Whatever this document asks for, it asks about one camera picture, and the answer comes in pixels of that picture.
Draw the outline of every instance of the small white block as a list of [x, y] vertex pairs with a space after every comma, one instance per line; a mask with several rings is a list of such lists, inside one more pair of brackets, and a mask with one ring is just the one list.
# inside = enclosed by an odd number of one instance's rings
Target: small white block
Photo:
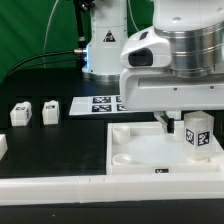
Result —
[[5, 135], [0, 135], [0, 160], [8, 149]]
[[26, 126], [32, 116], [29, 102], [17, 103], [10, 112], [12, 126]]
[[130, 127], [121, 125], [113, 128], [113, 143], [125, 144], [131, 139]]
[[50, 101], [44, 104], [42, 110], [44, 125], [58, 124], [59, 119], [59, 103], [57, 101]]

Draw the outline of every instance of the white plastic platform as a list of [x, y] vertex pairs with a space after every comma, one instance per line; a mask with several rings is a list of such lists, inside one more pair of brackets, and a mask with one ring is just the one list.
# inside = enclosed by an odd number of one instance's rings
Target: white plastic platform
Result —
[[[130, 128], [130, 141], [116, 144], [113, 142], [113, 130], [122, 127]], [[198, 172], [200, 175], [222, 171], [224, 152], [215, 137], [207, 160], [193, 161], [186, 156], [185, 150], [183, 121], [175, 122], [174, 134], [164, 133], [159, 122], [109, 124], [107, 174]]]
[[[175, 124], [174, 135], [158, 122], [109, 124], [107, 175], [1, 179], [0, 205], [224, 198], [221, 146], [213, 139], [210, 159], [193, 162], [182, 150], [183, 122]], [[112, 130], [123, 125], [126, 141], [115, 144]]]

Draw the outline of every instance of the metal cylinder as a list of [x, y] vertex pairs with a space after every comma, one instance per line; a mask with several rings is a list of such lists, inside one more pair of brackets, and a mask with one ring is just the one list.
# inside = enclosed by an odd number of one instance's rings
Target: metal cylinder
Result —
[[183, 78], [210, 74], [222, 60], [224, 23], [194, 31], [170, 32], [155, 29], [169, 40], [172, 52], [171, 70]]

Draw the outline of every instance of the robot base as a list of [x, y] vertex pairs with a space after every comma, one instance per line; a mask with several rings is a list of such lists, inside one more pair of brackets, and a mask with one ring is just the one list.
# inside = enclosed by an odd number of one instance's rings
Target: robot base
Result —
[[119, 82], [120, 74], [106, 75], [106, 74], [95, 74], [89, 72], [89, 70], [84, 67], [82, 69], [83, 78], [91, 79], [97, 82]]

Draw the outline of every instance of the small label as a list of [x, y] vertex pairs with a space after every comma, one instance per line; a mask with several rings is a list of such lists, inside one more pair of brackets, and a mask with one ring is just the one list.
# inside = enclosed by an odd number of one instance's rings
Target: small label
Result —
[[155, 169], [155, 173], [169, 173], [170, 172], [170, 169], [168, 168], [156, 168]]
[[111, 112], [112, 107], [111, 105], [97, 105], [97, 106], [92, 106], [92, 112], [93, 113], [98, 113], [98, 112]]
[[186, 141], [194, 145], [194, 133], [186, 128]]
[[16, 110], [25, 110], [26, 107], [16, 107]]
[[203, 132], [198, 134], [198, 146], [203, 146], [209, 144], [210, 132]]
[[116, 96], [116, 102], [121, 103], [121, 97], [120, 96]]
[[122, 104], [117, 104], [117, 111], [127, 111], [127, 109]]
[[93, 103], [111, 103], [111, 97], [93, 97]]
[[47, 110], [51, 110], [51, 109], [54, 109], [54, 108], [55, 108], [55, 105], [46, 106]]
[[116, 42], [116, 40], [110, 30], [108, 31], [107, 35], [105, 36], [103, 42]]

